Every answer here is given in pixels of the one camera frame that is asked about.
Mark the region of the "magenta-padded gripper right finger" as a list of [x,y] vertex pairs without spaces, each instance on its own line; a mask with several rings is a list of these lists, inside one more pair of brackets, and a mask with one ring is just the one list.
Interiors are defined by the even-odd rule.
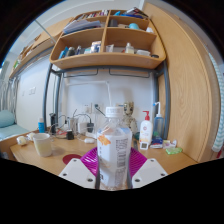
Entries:
[[131,149],[128,168],[129,189],[146,186],[165,176],[167,172],[155,158],[147,159],[139,151]]

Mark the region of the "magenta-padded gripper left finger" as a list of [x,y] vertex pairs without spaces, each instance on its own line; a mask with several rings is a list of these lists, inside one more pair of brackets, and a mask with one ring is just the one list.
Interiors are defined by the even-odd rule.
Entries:
[[62,161],[65,168],[59,174],[61,178],[84,188],[99,188],[97,148],[91,149],[83,156],[68,154]]

